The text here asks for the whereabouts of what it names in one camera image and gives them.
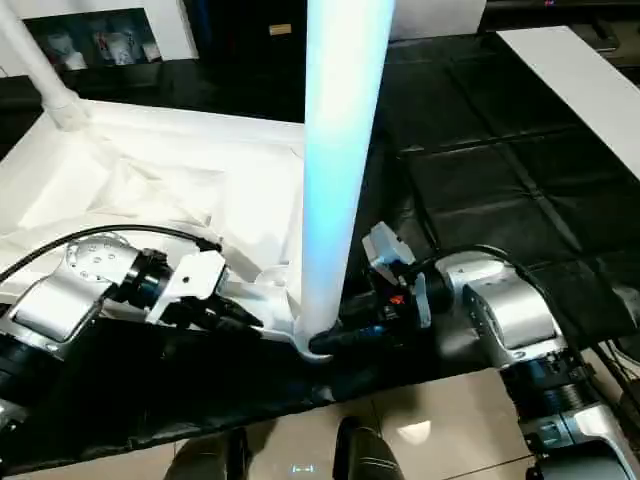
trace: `white pole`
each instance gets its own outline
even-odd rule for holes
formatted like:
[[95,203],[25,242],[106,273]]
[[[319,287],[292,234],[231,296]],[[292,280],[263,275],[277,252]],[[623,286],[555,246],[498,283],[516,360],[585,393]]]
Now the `white pole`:
[[336,322],[394,0],[310,0],[302,229],[309,340]]
[[0,0],[0,33],[40,91],[43,107],[61,128],[71,129],[82,124],[86,117],[78,106],[78,95],[62,83],[27,27],[9,6],[9,0]]

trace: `leg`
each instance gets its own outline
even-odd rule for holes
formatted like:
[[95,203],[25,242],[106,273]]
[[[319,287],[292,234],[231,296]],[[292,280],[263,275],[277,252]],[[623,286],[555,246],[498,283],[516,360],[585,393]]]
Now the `leg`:
[[338,430],[333,465],[334,480],[404,480],[389,445],[354,418],[345,418]]
[[249,464],[244,429],[189,440],[164,480],[245,480]]

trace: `floor tile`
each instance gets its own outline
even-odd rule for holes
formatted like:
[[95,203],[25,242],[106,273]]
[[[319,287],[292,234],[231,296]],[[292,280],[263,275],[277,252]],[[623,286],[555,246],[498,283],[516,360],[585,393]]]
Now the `floor tile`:
[[479,472],[456,477],[455,480],[524,480],[525,475],[527,474],[527,469],[532,466],[533,463],[533,458],[529,457],[497,467],[492,467],[487,470],[481,470]]
[[529,455],[495,370],[373,396],[384,439],[407,480],[440,480]]
[[173,461],[173,444],[101,458],[11,480],[162,480]]
[[249,478],[331,479],[338,426],[346,416],[377,426],[371,401],[363,399],[248,427],[249,448],[255,455]]

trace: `black tablecloth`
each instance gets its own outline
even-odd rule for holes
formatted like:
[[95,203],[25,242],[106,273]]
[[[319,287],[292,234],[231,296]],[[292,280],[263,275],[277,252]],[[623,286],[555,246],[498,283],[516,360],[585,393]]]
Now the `black tablecloth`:
[[[65,81],[85,98],[304,116],[303,65],[176,61]],[[38,103],[24,79],[0,82],[0,154]],[[640,287],[638,204],[637,180],[497,36],[403,42],[388,54],[348,276],[365,264],[360,238],[384,220],[420,258],[475,243],[504,249],[571,312],[583,344],[627,335],[634,319],[614,288]],[[404,348],[322,366],[284,344],[103,321],[5,464],[73,463],[484,367],[464,318],[436,318]]]

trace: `black cable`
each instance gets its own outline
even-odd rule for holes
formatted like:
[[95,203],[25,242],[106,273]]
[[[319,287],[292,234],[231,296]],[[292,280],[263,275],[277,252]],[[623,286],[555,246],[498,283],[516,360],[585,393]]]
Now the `black cable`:
[[217,251],[222,250],[222,247],[218,243],[212,242],[211,240],[207,240],[206,238],[198,237],[191,233],[175,230],[173,228],[159,227],[155,225],[138,225],[138,224],[105,225],[101,227],[87,228],[85,230],[80,230],[78,232],[65,235],[64,237],[60,237],[34,250],[24,258],[20,259],[19,261],[11,265],[4,272],[0,273],[0,284],[5,282],[8,278],[10,278],[15,273],[22,270],[24,267],[29,265],[34,260],[50,252],[51,250],[54,250],[58,247],[61,247],[69,242],[73,242],[74,240],[78,240],[80,238],[88,237],[98,233],[109,233],[109,232],[152,232],[152,233],[158,233],[161,235],[168,235],[170,237],[183,238],[185,240],[189,240],[195,243],[200,250],[217,250]]
[[622,348],[620,347],[620,343],[616,342],[616,340],[613,340],[613,346],[615,348],[616,354],[618,355],[618,357],[623,358],[625,361],[629,362],[632,365],[635,365],[636,367],[640,367],[640,362],[638,362],[636,359],[630,357],[629,355],[627,355]]
[[[625,410],[619,403],[610,401],[606,393],[602,390],[602,387],[596,382],[591,382],[591,388],[593,388],[598,396],[605,401],[607,406],[613,412],[614,416],[619,420],[620,425],[623,427],[623,429],[627,428],[633,430],[636,435],[640,435],[640,426],[627,410]],[[636,441],[633,437],[627,436],[627,440],[630,443],[633,442],[634,445],[636,444]]]
[[629,367],[626,367],[625,365],[622,364],[622,362],[620,362],[620,356],[619,355],[617,355],[617,357],[618,358],[616,359],[616,365],[618,365],[618,367],[621,367],[625,371],[625,373],[626,373],[625,377],[627,377],[627,381],[633,382],[633,381],[637,380],[638,379],[638,375],[636,375],[636,373],[633,370],[631,370]]
[[[421,198],[422,197],[421,197],[421,195],[420,195],[420,193],[419,193],[419,191],[417,189],[417,185],[415,185],[415,182],[413,182],[413,180],[412,180],[412,178],[410,176],[409,176],[409,185],[412,187],[411,193],[412,193],[414,205],[416,206],[416,211],[418,213],[418,216],[422,220],[420,226],[421,226],[421,228],[423,230],[423,233],[425,234],[425,237],[427,238],[427,241],[429,241],[431,243],[432,248],[434,248],[434,250],[436,252],[435,256],[430,257],[430,258],[420,262],[419,264],[410,267],[409,275],[411,275],[412,273],[414,275],[417,275],[426,266],[432,266],[439,259],[442,259],[442,258],[444,258],[446,256],[449,256],[449,255],[452,255],[454,253],[462,253],[464,251],[472,250],[472,251],[480,251],[480,252],[488,253],[490,255],[494,255],[494,256],[504,260],[505,262],[511,264],[514,267],[514,269],[516,270],[516,272],[518,273],[518,275],[520,275],[520,277],[523,280],[527,281],[529,284],[531,284],[538,291],[538,293],[542,296],[544,301],[549,306],[550,311],[553,314],[558,313],[562,317],[564,317],[564,319],[567,321],[567,323],[570,323],[576,329],[577,334],[580,335],[581,337],[584,337],[585,339],[587,339],[588,344],[590,343],[589,342],[589,336],[584,331],[584,328],[582,327],[582,325],[578,321],[576,321],[571,315],[567,314],[567,312],[563,311],[554,302],[554,300],[551,298],[550,295],[548,295],[548,293],[546,292],[544,287],[542,287],[542,285],[540,285],[538,283],[538,281],[536,280],[536,278],[533,276],[533,274],[531,273],[531,271],[529,269],[524,267],[524,265],[521,265],[518,262],[513,261],[504,250],[501,250],[499,248],[492,247],[492,246],[489,246],[489,245],[472,245],[470,247],[469,246],[463,246],[463,247],[457,247],[455,249],[447,250],[447,251],[442,249],[441,245],[440,245],[440,242],[438,241],[435,229],[433,228],[433,222],[431,221],[431,217],[428,214],[426,208],[424,207],[424,203],[421,202]],[[565,335],[565,339],[567,340],[567,344],[568,344],[569,348],[574,352],[574,354],[577,354],[576,358],[578,358],[583,365],[586,365],[585,362],[584,362],[584,359],[582,358],[582,355],[580,354],[580,349],[579,349],[579,347],[577,345],[575,345],[573,339],[571,337],[567,337],[566,335]],[[607,367],[607,369],[610,372],[616,370],[616,367],[611,363],[611,360],[609,359],[609,357],[604,353],[604,351],[600,348],[600,346],[597,345],[597,343],[592,346],[592,349],[594,350],[596,355],[600,358],[600,361],[605,365],[605,367]],[[630,388],[628,387],[628,382],[626,382],[624,380],[624,378],[621,377],[620,375],[614,375],[614,378],[616,379],[616,382],[620,385],[620,388],[622,388],[623,392],[625,392],[625,393],[627,393],[627,395],[629,395],[630,400],[632,401],[632,403],[634,404],[634,407],[636,408],[636,410],[638,411],[638,414],[640,415],[640,403],[635,399],[635,396],[632,395],[632,392],[631,392]]]
[[622,392],[629,398],[629,401],[633,405],[633,408],[636,410],[638,415],[640,415],[640,402],[638,402],[638,399],[636,398],[635,394],[631,391],[631,388],[629,387],[629,383],[625,380],[622,373],[620,373],[620,371],[615,367],[615,365],[611,363],[608,355],[604,352],[604,350],[602,349],[602,347],[600,347],[600,345],[593,344],[591,345],[591,349],[598,356],[600,361],[604,364],[604,366],[609,371],[611,376],[615,379],[616,383],[622,389]]

